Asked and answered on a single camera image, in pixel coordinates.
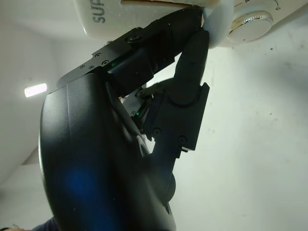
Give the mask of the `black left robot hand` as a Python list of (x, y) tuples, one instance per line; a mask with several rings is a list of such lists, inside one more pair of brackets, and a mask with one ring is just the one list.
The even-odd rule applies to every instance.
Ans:
[(137, 27), (64, 75), (42, 107), (39, 162), (62, 231), (174, 231), (173, 167), (208, 98), (200, 7)]

